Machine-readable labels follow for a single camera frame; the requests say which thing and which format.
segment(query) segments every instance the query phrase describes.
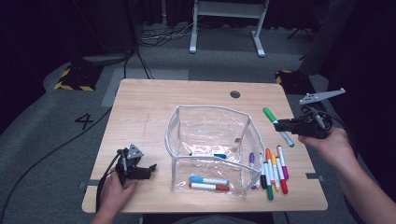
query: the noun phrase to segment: gray carpet floor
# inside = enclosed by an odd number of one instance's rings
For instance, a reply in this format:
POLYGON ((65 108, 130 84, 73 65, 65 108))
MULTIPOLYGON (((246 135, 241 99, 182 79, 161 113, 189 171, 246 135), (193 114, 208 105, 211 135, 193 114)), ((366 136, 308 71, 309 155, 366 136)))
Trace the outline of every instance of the gray carpet floor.
MULTIPOLYGON (((261 40, 266 56, 259 58, 249 33, 251 30, 254 27, 203 30, 198 34, 195 54, 189 54, 188 35, 161 47, 141 47, 140 52, 153 77, 158 79, 275 83, 275 71, 296 70, 301 63, 299 58, 310 47, 310 39, 304 32, 287 39, 292 30, 263 30, 261 40)), ((89 223, 93 217, 81 209, 82 186, 90 178, 106 128, 109 115, 106 112, 112 104, 109 94, 115 92, 114 87, 123 73, 123 63, 104 68, 96 91, 55 90, 54 86, 67 65, 63 64, 48 74, 43 83, 46 94, 30 105, 0 136, 2 206, 19 177, 48 155, 17 186, 7 205, 4 223, 89 223), (80 135, 82 124, 75 123, 75 119, 87 113, 98 122, 80 135)), ((141 75, 142 65, 136 55, 126 67, 127 77, 145 78, 141 75)), ((317 91, 326 91, 326 78, 312 76, 311 82, 317 91)), ((298 115, 298 100, 303 96, 287 96, 293 113, 298 115)), ((308 152, 317 174, 324 179, 321 186, 329 208, 322 212, 288 212, 290 223, 355 223, 347 211, 334 172, 314 149, 309 148, 308 152)), ((141 214, 120 214, 115 223, 137 224, 139 218, 141 214)), ((274 220, 278 224, 287 223, 285 214, 279 212, 274 213, 274 220)))

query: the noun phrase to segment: clear plastic bag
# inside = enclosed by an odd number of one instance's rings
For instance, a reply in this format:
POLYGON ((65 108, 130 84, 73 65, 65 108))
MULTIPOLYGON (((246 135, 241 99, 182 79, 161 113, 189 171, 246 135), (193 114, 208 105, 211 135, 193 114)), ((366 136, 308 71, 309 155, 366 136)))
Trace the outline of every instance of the clear plastic bag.
POLYGON ((248 114, 220 106, 180 105, 169 120, 165 145, 172 157, 171 190, 245 198, 260 177, 265 147, 248 114))

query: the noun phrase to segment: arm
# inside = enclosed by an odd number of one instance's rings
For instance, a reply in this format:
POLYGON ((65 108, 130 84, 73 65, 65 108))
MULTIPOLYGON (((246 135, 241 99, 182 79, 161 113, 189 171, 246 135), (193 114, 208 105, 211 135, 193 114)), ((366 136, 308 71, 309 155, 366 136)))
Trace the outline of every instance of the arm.
POLYGON ((99 211, 91 221, 91 224, 113 223, 116 214, 130 199, 136 184, 137 180, 133 180, 131 185, 124 189, 120 183, 117 173, 111 172, 110 177, 106 180, 102 189, 99 211))
POLYGON ((326 139, 299 136, 299 141, 314 147, 330 164, 346 197, 365 223, 394 223, 395 202, 363 171, 343 129, 331 128, 326 139))

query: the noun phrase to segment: person's right hand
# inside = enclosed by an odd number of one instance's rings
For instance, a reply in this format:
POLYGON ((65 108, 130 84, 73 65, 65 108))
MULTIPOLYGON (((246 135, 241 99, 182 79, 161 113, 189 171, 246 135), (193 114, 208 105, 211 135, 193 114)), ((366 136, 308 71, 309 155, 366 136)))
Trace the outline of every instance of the person's right hand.
POLYGON ((329 135, 325 139, 300 135, 298 140, 303 144, 315 148, 320 157, 333 168, 341 168, 356 160, 344 129, 331 128, 329 135))

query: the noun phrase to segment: marker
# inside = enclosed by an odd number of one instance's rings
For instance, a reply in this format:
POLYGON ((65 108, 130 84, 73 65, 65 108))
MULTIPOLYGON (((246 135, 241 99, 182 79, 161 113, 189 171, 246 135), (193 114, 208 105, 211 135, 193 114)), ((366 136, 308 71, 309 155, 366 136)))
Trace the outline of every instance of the marker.
MULTIPOLYGON (((265 173, 268 174, 269 169, 268 169, 268 163, 266 161, 264 162, 264 169, 265 169, 265 173)), ((268 175, 265 176, 265 179, 267 181, 267 196, 268 196, 268 199, 270 201, 272 201, 274 199, 274 193, 272 192, 271 181, 270 181, 268 175)))
POLYGON ((200 183, 190 183, 189 187, 192 189, 215 189, 222 191, 230 190, 230 187, 225 185, 210 185, 210 184, 200 184, 200 183))
POLYGON ((271 161, 273 163, 275 189, 276 189, 276 191, 279 191, 280 190, 279 173, 278 173, 278 170, 277 170, 276 157, 275 157, 274 154, 271 155, 271 161))
MULTIPOLYGON (((248 161, 250 162, 250 167, 254 169, 254 153, 250 152, 250 155, 248 156, 248 161)), ((257 185, 259 183, 260 179, 257 181, 256 185, 253 185, 251 188, 256 189, 257 185)))
MULTIPOLYGON (((271 151, 269 148, 265 149, 265 159, 267 160, 267 163, 269 165, 269 167, 272 168, 272 161, 271 161, 271 151)), ((269 169, 268 173, 265 172, 267 175, 269 175, 270 180, 271 180, 271 184, 274 185, 275 184, 275 177, 274 177, 274 170, 273 169, 269 169)))
POLYGON ((206 183, 206 184, 230 185, 230 181, 229 181, 229 180, 226 180, 226 179, 204 178, 204 177, 196 176, 196 175, 190 176, 190 182, 194 182, 194 183, 206 183))
POLYGON ((260 184, 262 185, 262 189, 267 188, 267 180, 264 172, 264 158, 262 157, 262 153, 260 153, 260 164, 262 165, 262 174, 260 175, 260 184))
POLYGON ((288 186, 286 185, 285 176, 283 176, 283 170, 282 170, 282 167, 280 166, 279 157, 276 157, 276 161, 277 161, 277 172, 279 173, 279 178, 280 178, 280 186, 282 186, 283 193, 287 194, 288 193, 288 186))
MULTIPOLYGON (((274 116, 274 114, 271 112, 270 109, 268 109, 268 107, 265 107, 262 110, 265 114, 265 116, 267 116, 267 118, 272 122, 272 123, 277 123, 277 120, 274 116)), ((285 132, 279 132, 280 135, 282 135, 283 139, 286 141, 286 143, 289 145, 289 147, 294 147, 294 143, 293 140, 291 140, 291 138, 288 136, 287 133, 285 132)))
POLYGON ((225 154, 190 153, 190 156, 193 156, 193 157, 219 157, 219 158, 222 158, 224 160, 227 158, 227 155, 225 155, 225 154))
POLYGON ((277 150, 277 155, 280 158, 280 164, 282 166, 283 176, 285 176, 285 179, 289 179, 288 167, 286 166, 285 158, 283 157, 282 146, 277 146, 276 150, 277 150))

